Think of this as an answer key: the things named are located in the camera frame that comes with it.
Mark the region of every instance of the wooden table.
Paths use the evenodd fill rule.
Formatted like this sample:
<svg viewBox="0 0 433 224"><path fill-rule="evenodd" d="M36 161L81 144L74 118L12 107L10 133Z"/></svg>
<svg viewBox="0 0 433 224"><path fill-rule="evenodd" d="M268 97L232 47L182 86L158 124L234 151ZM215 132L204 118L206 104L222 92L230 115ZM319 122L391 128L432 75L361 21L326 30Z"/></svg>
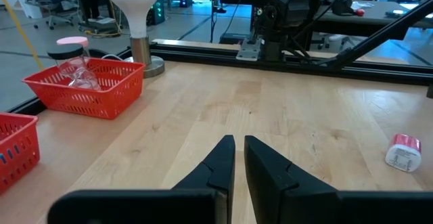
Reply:
<svg viewBox="0 0 433 224"><path fill-rule="evenodd" d="M425 87L176 62L143 84L116 120L39 114L41 161L0 196L0 222L44 223L50 205L74 189L170 188L226 134L237 147L233 223L255 222L244 135L338 189L433 190ZM384 162L395 133L423 142L412 174Z"/></svg>

